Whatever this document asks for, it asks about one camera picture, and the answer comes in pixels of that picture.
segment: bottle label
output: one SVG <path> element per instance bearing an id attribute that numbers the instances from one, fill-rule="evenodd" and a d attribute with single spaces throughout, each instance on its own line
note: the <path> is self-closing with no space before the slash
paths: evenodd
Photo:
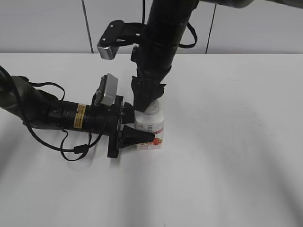
<path id="1" fill-rule="evenodd" d="M 164 135 L 164 122 L 154 123 L 154 124 L 145 124 L 145 123 L 136 122 L 135 127 L 138 130 L 152 132 L 155 134 L 155 139 L 153 140 L 153 142 L 137 144 L 138 150 L 153 150 L 153 149 L 162 148 L 163 135 Z"/>

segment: white bottle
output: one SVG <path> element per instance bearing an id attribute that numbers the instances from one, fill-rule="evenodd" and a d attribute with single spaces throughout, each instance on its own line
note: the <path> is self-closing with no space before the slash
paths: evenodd
<path id="1" fill-rule="evenodd" d="M 164 113 L 159 101 L 155 100 L 144 113 L 135 111 L 135 128 L 155 134 L 155 139 L 150 143 L 137 144 L 138 150 L 161 149 L 164 134 Z"/>

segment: black cable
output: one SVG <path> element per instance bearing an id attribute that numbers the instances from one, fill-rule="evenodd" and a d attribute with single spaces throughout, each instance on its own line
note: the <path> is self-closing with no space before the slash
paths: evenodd
<path id="1" fill-rule="evenodd" d="M 187 24 L 187 27 L 188 27 L 189 31 L 191 32 L 191 34 L 193 35 L 195 42 L 193 44 L 190 44 L 190 45 L 179 44 L 179 47 L 180 48 L 184 48 L 184 49 L 193 48 L 197 44 L 197 42 L 198 42 L 198 35 L 197 35 L 194 27 L 192 27 L 189 22 Z"/>
<path id="2" fill-rule="evenodd" d="M 14 91 L 14 94 L 16 96 L 16 101 L 17 101 L 17 105 L 19 106 L 20 110 L 21 110 L 21 115 L 22 115 L 22 118 L 23 118 L 23 121 L 24 121 L 24 124 L 25 126 L 27 127 L 29 133 L 39 142 L 41 143 L 42 145 L 50 148 L 50 149 L 53 149 L 53 150 L 57 150 L 57 151 L 63 151 L 63 152 L 74 152 L 75 149 L 61 149 L 61 148 L 57 148 L 53 145 L 50 145 L 46 142 L 44 142 L 42 139 L 40 139 L 36 134 L 35 132 L 33 131 L 32 127 L 30 126 L 30 123 L 28 121 L 28 118 L 26 116 L 26 113 L 25 113 L 25 110 L 24 110 L 24 107 L 23 107 L 23 104 L 22 104 L 22 101 L 21 101 L 21 97 L 20 97 L 20 94 L 18 92 L 18 89 L 16 87 L 16 84 L 14 82 L 14 80 L 12 79 L 12 77 L 10 76 L 10 74 L 3 68 L 0 66 L 0 71 L 2 72 L 2 74 L 4 75 L 4 77 L 7 79 L 7 81 L 11 84 L 12 86 L 12 89 Z M 98 141 L 101 139 L 103 133 L 104 133 L 104 129 L 105 129 L 105 124 L 103 124 L 103 128 L 99 134 L 99 136 L 97 137 L 97 139 L 95 140 L 95 142 L 91 145 L 89 145 L 89 148 L 93 147 L 94 145 L 96 145 L 98 143 Z"/>
<path id="3" fill-rule="evenodd" d="M 61 89 L 63 91 L 63 97 L 61 98 L 61 101 L 63 101 L 63 99 L 65 98 L 65 90 L 63 87 L 61 87 L 60 85 L 58 84 L 55 84 L 53 82 L 45 82 L 45 83 L 32 83 L 32 82 L 28 82 L 31 86 L 33 87 L 43 87 L 43 86 L 46 86 L 46 85 L 52 85 L 52 86 L 55 86 L 59 89 Z"/>
<path id="4" fill-rule="evenodd" d="M 64 139 L 62 140 L 61 145 L 60 145 L 60 149 L 61 149 L 60 153 L 61 153 L 62 157 L 63 157 L 66 161 L 69 161 L 69 162 L 75 162 L 75 161 L 78 161 L 78 160 L 84 158 L 84 157 L 87 155 L 87 153 L 89 152 L 89 148 L 86 149 L 86 151 L 83 152 L 83 153 L 80 155 L 79 158 L 76 158 L 76 159 L 74 159 L 74 160 L 68 159 L 68 158 L 66 157 L 66 155 L 65 155 L 65 153 L 64 153 L 64 151 L 63 151 L 63 144 L 64 144 L 64 141 L 66 140 L 66 138 L 68 137 L 68 132 L 67 132 L 66 130 L 64 130 L 64 129 L 61 129 L 61 131 L 63 131 L 63 132 L 66 133 L 66 136 L 64 137 Z M 92 138 L 92 135 L 91 135 L 91 132 L 89 132 L 89 143 L 88 143 L 88 145 L 87 145 L 88 147 L 90 146 L 91 138 Z"/>

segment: white wall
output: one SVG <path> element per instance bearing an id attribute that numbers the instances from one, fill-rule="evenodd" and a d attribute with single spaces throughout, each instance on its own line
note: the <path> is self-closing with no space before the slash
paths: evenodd
<path id="1" fill-rule="evenodd" d="M 90 52 L 80 0 L 1 0 L 0 52 Z"/>
<path id="2" fill-rule="evenodd" d="M 303 9 L 256 0 L 217 6 L 209 53 L 303 53 Z"/>
<path id="3" fill-rule="evenodd" d="M 142 0 L 84 1 L 95 52 L 110 21 L 141 21 Z M 214 4 L 199 3 L 190 19 L 198 44 L 178 52 L 205 53 L 213 12 Z M 302 21 L 303 10 L 262 0 L 245 9 L 218 6 L 208 53 L 303 53 Z M 0 52 L 91 52 L 81 0 L 1 0 L 0 31 Z M 192 42 L 186 31 L 182 43 Z"/>

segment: plastic container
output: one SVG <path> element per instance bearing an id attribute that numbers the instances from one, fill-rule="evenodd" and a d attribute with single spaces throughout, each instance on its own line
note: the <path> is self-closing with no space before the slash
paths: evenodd
<path id="1" fill-rule="evenodd" d="M 154 150 L 162 148 L 164 113 L 160 108 L 158 100 L 153 101 L 144 113 L 135 111 L 135 128 L 155 134 L 153 142 L 137 144 L 138 150 Z"/>

